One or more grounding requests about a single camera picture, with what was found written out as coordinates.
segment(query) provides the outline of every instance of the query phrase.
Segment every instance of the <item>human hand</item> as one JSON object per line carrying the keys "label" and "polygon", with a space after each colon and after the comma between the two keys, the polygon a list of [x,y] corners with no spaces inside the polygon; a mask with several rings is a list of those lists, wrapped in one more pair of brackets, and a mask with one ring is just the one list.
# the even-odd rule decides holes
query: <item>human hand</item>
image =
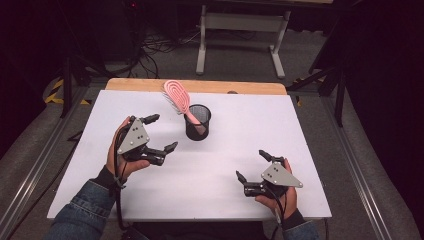
{"label": "human hand", "polygon": [[[287,159],[284,159],[284,167],[292,173],[289,161]],[[297,193],[294,187],[289,187],[286,194],[286,196],[281,196],[280,202],[281,205],[284,207],[286,205],[286,209],[284,212],[284,219],[287,219],[290,217],[297,209]],[[277,201],[275,199],[267,198],[263,195],[259,195],[255,197],[255,201],[262,203],[269,209],[271,209],[271,212],[275,214],[275,209],[280,211],[277,205]]]}
{"label": "human hand", "polygon": [[[127,117],[119,126],[119,128],[116,130],[115,135],[113,136],[112,144],[109,147],[109,152],[107,154],[107,162],[106,167],[107,169],[115,175],[115,164],[114,164],[114,156],[115,156],[115,139],[118,136],[118,132],[121,128],[125,127],[129,123],[130,117]],[[122,180],[126,180],[131,173],[138,171],[140,169],[146,168],[150,165],[149,161],[147,160],[138,160],[134,162],[127,162],[122,157],[122,155],[118,155],[118,172],[122,176]]]}

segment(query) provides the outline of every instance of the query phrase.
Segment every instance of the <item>black cable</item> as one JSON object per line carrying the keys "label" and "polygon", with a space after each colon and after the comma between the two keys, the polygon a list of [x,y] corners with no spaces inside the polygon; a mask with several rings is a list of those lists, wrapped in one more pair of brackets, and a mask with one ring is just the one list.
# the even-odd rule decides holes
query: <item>black cable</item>
{"label": "black cable", "polygon": [[[271,195],[274,197],[275,201],[277,202],[277,205],[278,205],[278,208],[280,209],[280,214],[281,214],[281,216],[278,216],[278,218],[280,219],[279,225],[280,225],[281,229],[283,229],[283,227],[284,227],[284,214],[286,212],[286,207],[287,207],[287,195],[284,193],[285,201],[284,201],[284,208],[283,208],[283,205],[281,204],[280,198],[277,195],[275,195],[275,193],[271,189],[269,189],[268,186],[265,185],[264,188],[268,192],[271,193]],[[277,231],[277,229],[278,229],[278,225],[277,225],[276,229],[274,229],[273,236],[272,236],[271,239],[274,239],[275,232]]]}
{"label": "black cable", "polygon": [[[118,134],[116,135],[116,139],[115,139],[115,146],[114,146],[114,153],[113,153],[113,165],[115,168],[115,179],[116,181],[119,181],[119,184],[122,184],[122,176],[119,176],[119,165],[118,165],[118,144],[120,142],[122,133],[124,132],[124,130],[126,130],[126,127],[123,127],[121,129],[119,129]],[[127,230],[129,227],[124,226],[124,223],[122,221],[122,209],[121,209],[121,187],[122,186],[118,186],[117,185],[118,182],[115,182],[115,185],[112,186],[113,189],[113,193],[115,194],[115,200],[116,200],[116,212],[118,215],[118,223],[119,223],[119,227],[122,230]]]}
{"label": "black cable", "polygon": [[49,185],[44,189],[44,191],[40,194],[40,196],[35,200],[35,202],[31,205],[31,207],[28,209],[28,211],[22,216],[21,220],[15,225],[13,230],[10,232],[10,234],[7,236],[7,240],[10,240],[13,235],[16,233],[18,228],[21,226],[21,224],[25,221],[25,219],[28,217],[28,215],[34,210],[35,206],[38,204],[38,202],[44,197],[46,192],[50,189],[50,187],[53,185],[53,183],[56,181],[56,179],[59,177],[60,173],[65,168],[66,164],[71,159],[72,154],[74,153],[75,149],[78,146],[79,139],[74,139],[76,136],[81,135],[82,131],[78,132],[77,134],[73,135],[72,137],[68,138],[68,141],[74,141],[75,144],[71,149],[71,152],[69,152],[68,156],[66,157],[65,161],[62,163],[62,166],[60,166],[59,171],[56,173],[56,175],[53,177],[53,179],[50,181]]}
{"label": "black cable", "polygon": [[325,239],[329,240],[330,239],[330,231],[329,231],[329,227],[328,227],[327,218],[324,218],[324,225],[325,225]]}
{"label": "black cable", "polygon": [[278,225],[275,226],[274,231],[272,232],[271,240],[274,240],[275,239],[275,234],[277,233],[277,231],[278,231]]}

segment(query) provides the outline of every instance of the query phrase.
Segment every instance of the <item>stand leg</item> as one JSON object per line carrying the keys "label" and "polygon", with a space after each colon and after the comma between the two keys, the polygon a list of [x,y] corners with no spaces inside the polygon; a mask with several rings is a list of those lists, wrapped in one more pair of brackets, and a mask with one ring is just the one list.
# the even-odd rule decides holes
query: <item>stand leg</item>
{"label": "stand leg", "polygon": [[205,57],[206,57],[206,6],[202,6],[202,16],[200,17],[200,47],[199,55],[197,56],[196,74],[202,75],[205,70]]}
{"label": "stand leg", "polygon": [[60,118],[64,118],[72,107],[72,74],[69,57],[63,62],[63,109]]}
{"label": "stand leg", "polygon": [[337,87],[337,96],[336,96],[336,107],[334,109],[334,117],[336,118],[339,127],[343,127],[342,123],[342,110],[343,110],[343,101],[344,93],[346,90],[346,79],[343,74],[343,70],[340,71],[340,81]]}
{"label": "stand leg", "polygon": [[280,56],[278,52],[280,51],[281,42],[283,41],[284,33],[286,32],[287,24],[290,18],[290,11],[284,13],[284,18],[281,19],[281,24],[277,33],[277,40],[274,45],[269,46],[271,51],[272,61],[274,62],[275,71],[277,72],[278,78],[284,78],[286,75],[281,64]]}
{"label": "stand leg", "polygon": [[319,72],[305,78],[303,81],[301,81],[299,83],[295,83],[291,86],[286,87],[286,90],[287,91],[296,91],[297,89],[302,88],[302,87],[308,85],[309,83],[312,83],[313,81],[316,81],[316,80],[318,80],[322,77],[327,76],[328,74],[334,72],[335,70],[336,70],[335,67],[330,67],[330,68],[327,68],[325,70],[319,71]]}

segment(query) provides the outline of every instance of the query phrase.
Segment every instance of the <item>white table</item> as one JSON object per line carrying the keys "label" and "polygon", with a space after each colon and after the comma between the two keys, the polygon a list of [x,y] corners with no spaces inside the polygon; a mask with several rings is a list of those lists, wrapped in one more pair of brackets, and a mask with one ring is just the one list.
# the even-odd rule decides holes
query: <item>white table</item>
{"label": "white table", "polygon": [[[150,166],[131,175],[122,191],[125,220],[272,218],[269,209],[244,196],[235,173],[240,171],[248,181],[261,181],[260,174],[270,163],[258,154],[260,149],[289,159],[293,174],[304,185],[297,192],[298,207],[305,218],[331,217],[289,96],[190,96],[192,103],[203,104],[212,112],[209,136],[200,142],[186,137],[183,116],[175,113],[160,92],[101,91],[47,217],[54,218],[89,178],[97,176],[106,162],[113,134],[126,116],[156,113],[159,120],[145,127],[151,138],[148,146],[162,149],[174,141],[179,144],[163,166]],[[111,218],[116,218],[115,210]]]}

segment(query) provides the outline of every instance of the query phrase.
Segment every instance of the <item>metal frame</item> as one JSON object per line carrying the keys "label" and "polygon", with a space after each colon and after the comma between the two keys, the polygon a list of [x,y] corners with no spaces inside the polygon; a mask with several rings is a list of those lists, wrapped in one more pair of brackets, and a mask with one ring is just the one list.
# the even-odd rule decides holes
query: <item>metal frame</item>
{"label": "metal frame", "polygon": [[281,64],[279,51],[287,24],[290,11],[283,16],[259,16],[244,14],[207,13],[206,6],[202,6],[200,17],[200,46],[197,57],[196,74],[202,75],[205,71],[206,58],[206,29],[246,30],[261,32],[276,32],[277,37],[273,45],[270,45],[270,53],[278,78],[284,78],[285,73]]}

